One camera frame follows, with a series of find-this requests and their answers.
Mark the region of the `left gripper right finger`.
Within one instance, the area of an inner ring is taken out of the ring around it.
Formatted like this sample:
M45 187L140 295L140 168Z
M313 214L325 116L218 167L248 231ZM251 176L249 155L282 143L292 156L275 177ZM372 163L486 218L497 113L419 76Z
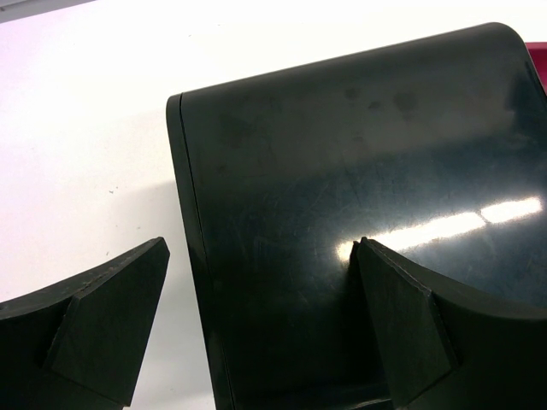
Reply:
M351 258L394 408L545 408L544 308L460 283L369 238Z

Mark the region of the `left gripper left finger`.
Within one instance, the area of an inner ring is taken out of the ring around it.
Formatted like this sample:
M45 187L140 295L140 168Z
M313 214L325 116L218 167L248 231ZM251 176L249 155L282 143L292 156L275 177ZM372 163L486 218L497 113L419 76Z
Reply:
M169 256L165 240L153 238L2 302L1 407L129 407Z

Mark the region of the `black drawer cabinet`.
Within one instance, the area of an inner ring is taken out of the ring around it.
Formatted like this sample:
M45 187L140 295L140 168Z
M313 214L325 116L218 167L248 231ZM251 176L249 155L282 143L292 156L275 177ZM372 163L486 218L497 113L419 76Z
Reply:
M546 311L546 98L489 23L183 92L166 119L218 409L396 409L352 249Z

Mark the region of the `pink top drawer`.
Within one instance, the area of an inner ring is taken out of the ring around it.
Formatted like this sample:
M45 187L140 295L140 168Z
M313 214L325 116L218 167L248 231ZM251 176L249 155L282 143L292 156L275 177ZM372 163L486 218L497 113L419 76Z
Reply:
M528 61L526 77L533 83L537 93L546 98L546 42L526 42Z

